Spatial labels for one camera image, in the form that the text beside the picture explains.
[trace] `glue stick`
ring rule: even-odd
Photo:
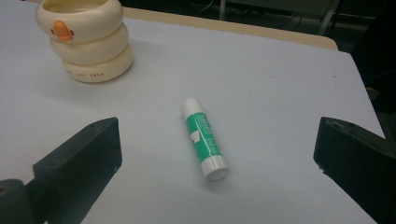
[[[204,178],[209,181],[223,178],[228,173],[228,167],[201,103],[190,98],[181,105],[181,111],[200,160]]]

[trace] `glue stick base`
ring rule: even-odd
[[[204,178],[209,181],[222,179],[228,174],[228,167],[223,156],[212,156],[201,162]]]

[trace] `cream-colored cup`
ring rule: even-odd
[[[110,80],[134,60],[118,0],[44,0],[35,18],[76,80]]]

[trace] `white cap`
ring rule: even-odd
[[[183,113],[184,120],[195,113],[205,113],[201,103],[195,98],[184,101],[181,105],[181,112]]]
[[[223,178],[228,174],[228,167],[224,157],[212,156],[201,162],[201,170],[204,178],[213,181]]]

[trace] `green label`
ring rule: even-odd
[[[206,114],[193,114],[187,118],[186,123],[200,162],[208,157],[221,155],[215,135],[207,122]]]

